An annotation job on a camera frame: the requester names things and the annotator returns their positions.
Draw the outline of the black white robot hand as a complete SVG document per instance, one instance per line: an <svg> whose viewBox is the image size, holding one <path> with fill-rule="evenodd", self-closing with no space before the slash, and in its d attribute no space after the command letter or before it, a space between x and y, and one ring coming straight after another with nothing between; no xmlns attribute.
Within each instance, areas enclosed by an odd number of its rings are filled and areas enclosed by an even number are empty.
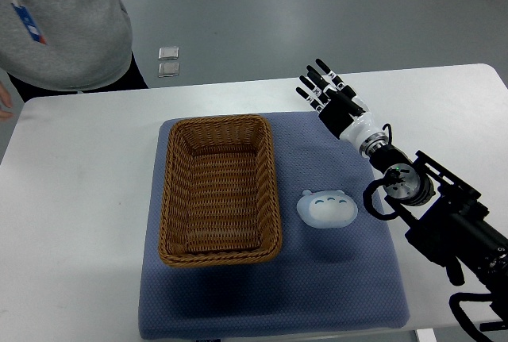
<svg viewBox="0 0 508 342"><path fill-rule="evenodd" d="M371 156L376 149L386 145L385 131L376 124L366 104L354 98L356 92L338 74L321 59L317 58L315 62L332 83L307 65L308 78L298 77L305 89L297 86L296 92L319 113L321 122L337 139L348 141L362 156Z"/></svg>

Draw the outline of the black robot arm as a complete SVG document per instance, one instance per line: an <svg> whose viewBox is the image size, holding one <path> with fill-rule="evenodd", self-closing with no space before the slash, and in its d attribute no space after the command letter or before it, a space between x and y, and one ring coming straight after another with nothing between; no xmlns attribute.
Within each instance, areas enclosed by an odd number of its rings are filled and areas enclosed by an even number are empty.
<svg viewBox="0 0 508 342"><path fill-rule="evenodd" d="M379 127L368 106L322 60L308 66L296 91L325 127L346 140L381 173L363 192L364 208L381 221L404 220L407 241L445 268L450 283L465 283L467 267L485 294L458 292L448 303L475 341L507 328L507 238L490 226L480 193L424 152L410 160L392 143L391 125Z"/></svg>

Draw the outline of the person's bare hand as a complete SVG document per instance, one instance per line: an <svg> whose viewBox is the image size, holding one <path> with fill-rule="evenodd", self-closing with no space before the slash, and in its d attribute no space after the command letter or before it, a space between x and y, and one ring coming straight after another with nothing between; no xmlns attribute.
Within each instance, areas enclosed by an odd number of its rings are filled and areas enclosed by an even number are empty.
<svg viewBox="0 0 508 342"><path fill-rule="evenodd" d="M13 108L13 103L10 92L6 89L3 83L0 83L0 100L0 120L1 122L8 121L13 117L13 112L11 111Z"/></svg>

